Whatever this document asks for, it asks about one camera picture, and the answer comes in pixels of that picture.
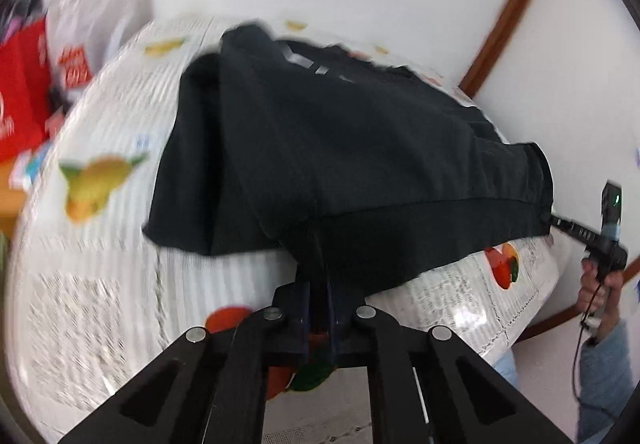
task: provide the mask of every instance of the printed fruit pattern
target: printed fruit pattern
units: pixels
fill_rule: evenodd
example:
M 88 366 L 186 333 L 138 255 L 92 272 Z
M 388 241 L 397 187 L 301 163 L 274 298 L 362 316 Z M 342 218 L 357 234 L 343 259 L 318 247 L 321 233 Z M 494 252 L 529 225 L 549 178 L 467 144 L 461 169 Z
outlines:
M 508 289 L 511 283 L 518 280 L 520 272 L 520 262 L 518 261 L 518 252 L 511 244 L 503 244 L 502 251 L 498 251 L 495 247 L 489 247 L 484 250 L 491 271 L 494 274 L 495 281 L 503 289 Z
M 212 334 L 231 329 L 251 313 L 252 310 L 247 307 L 223 307 L 209 315 L 205 328 Z M 282 392 L 309 392 L 325 382 L 335 370 L 325 356 L 327 341 L 326 334 L 310 334 L 309 362 L 297 371 L 291 366 L 270 366 L 266 399 L 270 400 Z
M 127 161 L 117 155 L 105 155 L 85 167 L 60 163 L 68 184 L 65 211 L 69 219 L 80 224 L 100 214 L 111 192 L 127 180 L 146 156 L 144 153 Z
M 145 54 L 153 58 L 162 58 L 172 50 L 180 49 L 185 41 L 186 38 L 174 38 L 172 40 L 165 40 L 164 42 L 149 44 L 145 47 Z
M 211 332 L 220 332 L 240 325 L 240 322 L 253 311 L 247 307 L 223 307 L 209 314 L 205 328 Z M 270 400 L 287 390 L 295 368 L 290 366 L 270 366 L 267 377 L 266 398 Z
M 284 25 L 289 31 L 295 31 L 296 33 L 306 29 L 306 23 L 297 20 L 285 20 Z

